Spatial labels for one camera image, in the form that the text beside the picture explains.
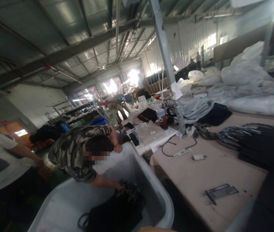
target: hand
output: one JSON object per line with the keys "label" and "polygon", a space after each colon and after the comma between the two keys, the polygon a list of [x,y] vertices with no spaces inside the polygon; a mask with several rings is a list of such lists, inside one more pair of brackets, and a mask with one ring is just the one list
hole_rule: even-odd
{"label": "hand", "polygon": [[44,166],[44,161],[43,159],[37,157],[35,160],[34,160],[35,164],[37,165],[37,167],[43,167]]}
{"label": "hand", "polygon": [[116,152],[116,153],[120,153],[121,151],[123,150],[123,147],[122,147],[122,145],[115,145],[114,146],[114,151]]}
{"label": "hand", "polygon": [[122,189],[124,189],[124,187],[121,186],[119,182],[117,182],[117,183],[115,184],[115,188],[116,188],[118,191],[121,191]]}

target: corrugated metal wall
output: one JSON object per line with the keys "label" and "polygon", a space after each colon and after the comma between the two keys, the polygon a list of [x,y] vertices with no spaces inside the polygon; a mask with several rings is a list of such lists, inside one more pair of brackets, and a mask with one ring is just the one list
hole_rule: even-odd
{"label": "corrugated metal wall", "polygon": [[[200,22],[188,23],[188,20],[179,21],[173,26],[166,26],[166,35],[169,44],[169,51],[172,63],[178,55],[183,57],[186,64],[189,64],[189,52],[204,45],[204,61],[213,57],[213,48],[217,44],[216,35],[217,23],[213,19]],[[159,50],[157,39],[147,46],[148,51],[143,54],[142,63],[145,76],[155,73],[163,67],[163,61]]]}

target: floor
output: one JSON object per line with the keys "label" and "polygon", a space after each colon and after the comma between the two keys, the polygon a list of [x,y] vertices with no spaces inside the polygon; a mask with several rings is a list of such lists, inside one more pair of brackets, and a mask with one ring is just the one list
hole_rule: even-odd
{"label": "floor", "polygon": [[[48,183],[52,188],[55,188],[60,183],[64,182],[68,178],[69,175],[64,174],[62,171],[57,169],[52,163],[48,161],[48,151],[49,149],[39,153],[38,155],[45,160],[45,164],[48,168],[52,170],[52,174],[48,179]],[[173,230],[177,232],[206,232],[208,231],[202,222],[194,216],[194,214],[189,210],[185,201],[182,199],[181,193],[177,190],[172,181],[165,179],[163,181],[163,186],[169,193],[174,209],[175,209],[175,218],[173,223]],[[30,201],[30,204],[34,207],[39,208],[43,203],[43,199],[33,198]],[[6,226],[6,230],[0,228],[0,232],[26,232],[28,231],[30,224],[21,224],[21,223],[10,223]]]}

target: camouflage shirt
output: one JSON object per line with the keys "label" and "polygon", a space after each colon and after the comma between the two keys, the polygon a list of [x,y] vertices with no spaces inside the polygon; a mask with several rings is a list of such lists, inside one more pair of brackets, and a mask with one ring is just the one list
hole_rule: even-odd
{"label": "camouflage shirt", "polygon": [[80,147],[91,137],[109,135],[111,131],[110,126],[99,125],[73,128],[53,144],[48,155],[49,161],[64,169],[75,180],[90,183],[96,178],[96,171],[90,164],[80,164]]}

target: metal roof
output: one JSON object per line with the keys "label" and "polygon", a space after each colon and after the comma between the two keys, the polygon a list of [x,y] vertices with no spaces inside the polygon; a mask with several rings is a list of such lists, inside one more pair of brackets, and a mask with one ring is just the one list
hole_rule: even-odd
{"label": "metal roof", "polygon": [[[229,0],[159,0],[166,23],[228,8]],[[63,88],[138,58],[155,35],[147,0],[0,0],[0,87],[23,82]],[[139,28],[137,18],[144,11]],[[51,65],[58,71],[47,69]]]}

